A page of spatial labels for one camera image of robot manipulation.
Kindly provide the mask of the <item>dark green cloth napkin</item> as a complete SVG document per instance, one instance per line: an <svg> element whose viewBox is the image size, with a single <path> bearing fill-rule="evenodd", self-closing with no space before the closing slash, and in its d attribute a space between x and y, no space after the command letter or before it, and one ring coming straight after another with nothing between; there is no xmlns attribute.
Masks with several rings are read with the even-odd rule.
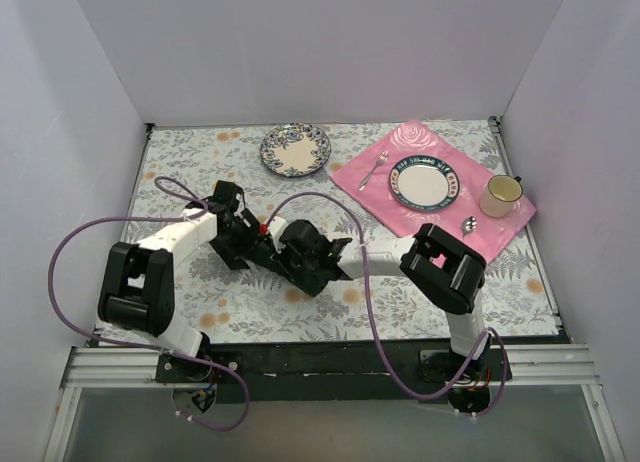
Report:
<svg viewBox="0 0 640 462"><path fill-rule="evenodd" d="M323 282L312 273L301 269L283 266L278 261L267 256L251 256L248 260L259 267L283 277L293 286L297 287L309 296L317 296L327 285L326 282Z"/></svg>

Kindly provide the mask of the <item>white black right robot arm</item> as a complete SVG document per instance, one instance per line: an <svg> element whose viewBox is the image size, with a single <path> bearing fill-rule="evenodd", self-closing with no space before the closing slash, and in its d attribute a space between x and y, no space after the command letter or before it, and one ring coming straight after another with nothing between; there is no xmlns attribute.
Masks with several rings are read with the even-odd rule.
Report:
<svg viewBox="0 0 640 462"><path fill-rule="evenodd" d="M475 379L489 366L489 336L479 297L485 283L485 259L442 228L427 223L413 236L368 247L359 240L330 240L307 220L277 217L266 233L274 260L315 295L338 280L404 277L429 302L445 312L454 371Z"/></svg>

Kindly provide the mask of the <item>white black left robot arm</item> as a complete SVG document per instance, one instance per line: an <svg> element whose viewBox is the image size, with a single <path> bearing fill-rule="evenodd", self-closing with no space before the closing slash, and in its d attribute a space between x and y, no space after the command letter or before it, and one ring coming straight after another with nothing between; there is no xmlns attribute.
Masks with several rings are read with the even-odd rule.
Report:
<svg viewBox="0 0 640 462"><path fill-rule="evenodd" d="M203 334L175 312L174 271L205 244L229 269L247 269L247 253L259 237L260 223L246 208L243 190L218 182L212 196L191 202L177 222L134 244L119 242L111 248L99 319L182 353L180 372L193 382L205 380L213 359L200 349Z"/></svg>

